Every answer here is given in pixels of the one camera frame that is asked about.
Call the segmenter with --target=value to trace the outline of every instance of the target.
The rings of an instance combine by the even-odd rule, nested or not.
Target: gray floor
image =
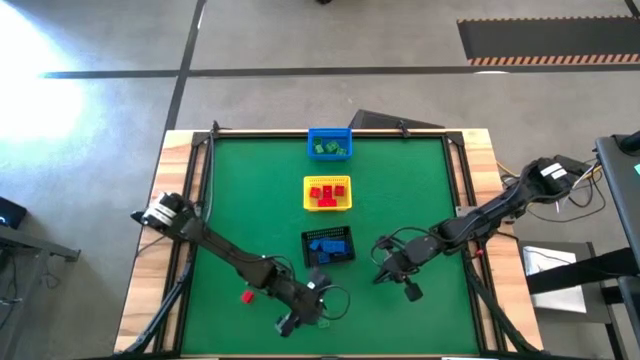
[[[174,79],[34,80],[36,71],[177,69],[195,0],[0,2],[0,196],[26,206],[24,229],[82,249],[51,262],[19,359],[113,348]],[[192,68],[464,65],[458,18],[626,14],[613,0],[209,0]],[[594,139],[637,130],[640,73],[192,79],[177,128],[346,125],[357,109],[449,127],[489,128],[514,170],[539,156],[593,155]],[[548,209],[539,209],[553,216]],[[566,225],[525,216],[526,240],[625,246],[615,208]],[[630,358],[639,358],[616,309]],[[603,327],[540,317],[554,353],[611,357]]]

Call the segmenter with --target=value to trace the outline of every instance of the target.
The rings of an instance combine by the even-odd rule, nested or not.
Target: green mat
[[[353,208],[304,210],[307,175],[351,176]],[[351,308],[329,327],[302,326],[281,338],[274,323],[288,308],[261,295],[242,303],[244,281],[200,249],[183,354],[477,354],[459,256],[440,256],[413,277],[424,292],[415,303],[403,286],[372,284],[378,268],[369,250],[380,235],[409,225],[426,228],[454,215],[441,140],[356,138],[349,161],[316,162],[306,154],[306,139],[221,139],[213,180],[211,228],[249,252],[289,257],[301,282],[310,270],[300,234],[351,226],[356,259],[322,268],[349,290]],[[330,315],[342,311],[343,296],[328,296]]]

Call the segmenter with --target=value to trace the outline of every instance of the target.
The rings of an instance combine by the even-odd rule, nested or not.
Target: black floor mat
[[[458,20],[471,65],[640,62],[640,21],[627,16]]]

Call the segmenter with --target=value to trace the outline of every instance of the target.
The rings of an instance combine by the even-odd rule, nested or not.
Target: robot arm
[[[436,224],[424,235],[406,243],[395,237],[403,229],[382,236],[372,248],[372,253],[376,249],[385,250],[387,257],[380,264],[374,284],[385,281],[405,283],[407,297],[416,301],[422,297],[422,292],[409,276],[417,273],[429,260],[441,253],[452,255],[468,241],[486,242],[498,230],[504,217],[522,216],[530,203],[556,202],[567,196],[571,187],[567,172],[560,163],[548,158],[533,161],[522,170],[516,183],[466,216]]]
[[[135,212],[131,217],[174,241],[204,247],[234,267],[250,286],[283,302],[291,311],[276,321],[281,336],[289,336],[301,324],[313,325],[323,316],[322,297],[331,285],[327,276],[314,271],[308,284],[296,281],[292,265],[277,261],[278,256],[248,253],[209,229],[181,195],[162,194],[145,211]]]

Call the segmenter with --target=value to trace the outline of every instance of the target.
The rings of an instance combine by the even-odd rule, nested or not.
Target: blue basket
[[[340,145],[341,149],[347,150],[346,155],[322,153],[318,154],[314,151],[313,140],[315,138],[322,139],[322,147],[331,141],[335,141]],[[309,136],[307,140],[307,153],[309,157],[314,160],[321,161],[340,161],[347,160],[353,154],[353,142],[351,140],[351,129],[349,128],[314,128],[309,129]]]

